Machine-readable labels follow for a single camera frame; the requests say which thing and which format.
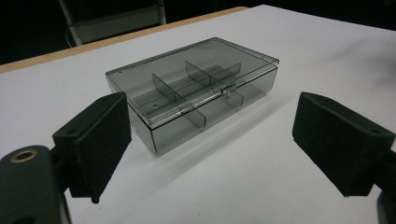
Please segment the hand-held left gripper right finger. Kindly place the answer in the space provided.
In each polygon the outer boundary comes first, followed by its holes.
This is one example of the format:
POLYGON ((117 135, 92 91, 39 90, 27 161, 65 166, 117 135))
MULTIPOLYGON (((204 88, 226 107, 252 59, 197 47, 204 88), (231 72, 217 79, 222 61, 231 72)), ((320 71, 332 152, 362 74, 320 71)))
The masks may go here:
POLYGON ((333 99, 303 92, 292 136, 344 196, 366 196, 377 185, 396 197, 395 133, 333 99))

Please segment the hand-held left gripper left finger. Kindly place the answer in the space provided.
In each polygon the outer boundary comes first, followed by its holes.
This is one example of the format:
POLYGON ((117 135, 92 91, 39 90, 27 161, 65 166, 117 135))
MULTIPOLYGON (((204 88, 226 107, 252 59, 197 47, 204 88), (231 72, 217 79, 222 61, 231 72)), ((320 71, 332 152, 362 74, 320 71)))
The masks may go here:
POLYGON ((126 94, 99 98, 52 135, 61 190, 98 203, 132 141, 126 94))

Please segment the transparent grey compartment box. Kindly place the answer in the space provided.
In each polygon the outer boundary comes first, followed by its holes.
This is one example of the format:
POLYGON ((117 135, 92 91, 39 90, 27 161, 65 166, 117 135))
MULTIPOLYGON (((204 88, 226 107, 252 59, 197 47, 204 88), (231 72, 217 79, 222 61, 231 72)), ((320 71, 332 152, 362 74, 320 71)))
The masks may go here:
POLYGON ((132 125, 162 155, 261 99, 279 60, 212 37, 106 72, 127 95, 132 125))

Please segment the white metal stand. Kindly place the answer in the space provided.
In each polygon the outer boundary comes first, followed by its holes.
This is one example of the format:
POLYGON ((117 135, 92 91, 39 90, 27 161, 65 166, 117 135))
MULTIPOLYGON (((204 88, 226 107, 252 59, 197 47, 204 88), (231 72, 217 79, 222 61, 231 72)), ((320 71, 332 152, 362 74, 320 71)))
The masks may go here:
POLYGON ((166 24, 164 0, 58 0, 77 46, 166 24))

